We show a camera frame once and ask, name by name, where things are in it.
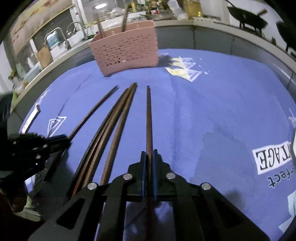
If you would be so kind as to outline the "chrome kitchen faucet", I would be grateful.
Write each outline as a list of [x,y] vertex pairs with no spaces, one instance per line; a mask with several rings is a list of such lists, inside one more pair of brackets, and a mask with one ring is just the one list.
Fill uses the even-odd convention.
[[60,27],[53,29],[51,32],[47,33],[44,37],[44,45],[49,47],[50,49],[60,46],[62,43],[64,43],[65,49],[67,50],[71,49],[71,45],[66,39]]

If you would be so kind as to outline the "white card on cloth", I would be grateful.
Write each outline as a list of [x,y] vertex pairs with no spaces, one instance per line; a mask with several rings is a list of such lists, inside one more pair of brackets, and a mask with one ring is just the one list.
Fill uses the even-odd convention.
[[28,132],[30,126],[32,125],[33,121],[36,119],[36,117],[40,112],[41,112],[40,106],[36,105],[22,127],[22,130],[21,130],[22,134],[26,134]]

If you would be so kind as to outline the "wooden cutting board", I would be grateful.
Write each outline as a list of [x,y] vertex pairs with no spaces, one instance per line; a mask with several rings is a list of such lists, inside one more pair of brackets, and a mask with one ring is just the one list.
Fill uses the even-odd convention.
[[53,58],[48,46],[44,46],[37,52],[37,59],[39,60],[42,69],[45,69],[53,62]]

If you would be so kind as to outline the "blue printed tablecloth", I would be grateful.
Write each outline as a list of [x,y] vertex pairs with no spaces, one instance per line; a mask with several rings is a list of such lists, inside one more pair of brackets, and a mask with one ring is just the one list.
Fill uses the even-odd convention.
[[137,90],[111,178],[124,174],[146,148],[147,88],[151,88],[153,146],[188,182],[208,182],[278,240],[295,217],[295,165],[290,142],[295,102],[274,72],[259,62],[220,53],[165,49],[155,68],[104,77],[95,61],[58,77],[36,101],[29,131],[70,134],[113,87],[114,93],[81,128],[52,181],[26,181],[43,218],[64,203],[72,177],[96,131],[132,83]]

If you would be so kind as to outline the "pink plastic utensil basket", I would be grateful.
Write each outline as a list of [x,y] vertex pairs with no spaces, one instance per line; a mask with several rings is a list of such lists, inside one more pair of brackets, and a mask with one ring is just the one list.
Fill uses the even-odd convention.
[[90,42],[92,55],[104,76],[127,69],[155,67],[159,63],[154,21],[146,20],[97,34]]

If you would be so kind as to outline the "fruit pattern roller blind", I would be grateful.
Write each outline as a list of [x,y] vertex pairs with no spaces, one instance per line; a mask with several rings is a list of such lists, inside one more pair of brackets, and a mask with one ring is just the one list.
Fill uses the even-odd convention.
[[44,25],[73,6],[72,0],[37,1],[23,11],[10,31],[14,52],[19,53]]

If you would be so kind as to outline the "white plastic jug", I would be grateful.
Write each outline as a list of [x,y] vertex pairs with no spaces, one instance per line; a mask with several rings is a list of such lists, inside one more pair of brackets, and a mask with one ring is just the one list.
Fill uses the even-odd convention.
[[188,19],[188,16],[185,13],[185,11],[179,6],[178,1],[169,0],[168,6],[170,7],[171,11],[173,12],[177,20],[182,21]]

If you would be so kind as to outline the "yellow cooking oil bottle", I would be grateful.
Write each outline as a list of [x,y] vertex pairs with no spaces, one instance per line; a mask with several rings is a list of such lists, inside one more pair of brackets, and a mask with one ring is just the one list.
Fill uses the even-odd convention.
[[200,1],[196,0],[185,0],[183,1],[185,12],[189,19],[194,17],[202,17],[202,9]]

